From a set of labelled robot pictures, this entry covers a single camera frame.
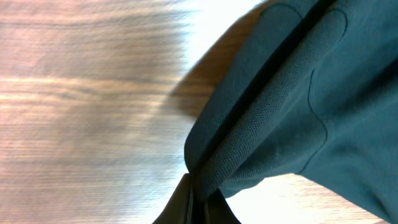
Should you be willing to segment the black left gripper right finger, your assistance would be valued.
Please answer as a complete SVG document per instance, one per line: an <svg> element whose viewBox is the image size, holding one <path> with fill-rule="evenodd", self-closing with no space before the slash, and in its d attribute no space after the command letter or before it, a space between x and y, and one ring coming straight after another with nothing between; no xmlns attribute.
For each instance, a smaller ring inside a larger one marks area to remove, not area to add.
<svg viewBox="0 0 398 224"><path fill-rule="evenodd" d="M208 197L204 207L205 224L241 224L219 189Z"/></svg>

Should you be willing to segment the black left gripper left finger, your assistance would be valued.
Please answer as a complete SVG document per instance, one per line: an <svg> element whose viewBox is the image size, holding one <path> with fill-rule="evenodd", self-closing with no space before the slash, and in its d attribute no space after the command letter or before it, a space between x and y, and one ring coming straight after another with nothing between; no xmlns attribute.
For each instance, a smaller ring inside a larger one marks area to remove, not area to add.
<svg viewBox="0 0 398 224"><path fill-rule="evenodd" d="M153 224L191 224L193 190L190 175L184 174L175 191Z"/></svg>

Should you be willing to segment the black t-shirt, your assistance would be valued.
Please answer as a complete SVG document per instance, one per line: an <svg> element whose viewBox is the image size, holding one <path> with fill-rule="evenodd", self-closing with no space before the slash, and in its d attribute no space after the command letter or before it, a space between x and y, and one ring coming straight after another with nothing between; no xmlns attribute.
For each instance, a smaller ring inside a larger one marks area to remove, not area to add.
<svg viewBox="0 0 398 224"><path fill-rule="evenodd" d="M397 0L274 1L193 125L199 200L302 175L397 222Z"/></svg>

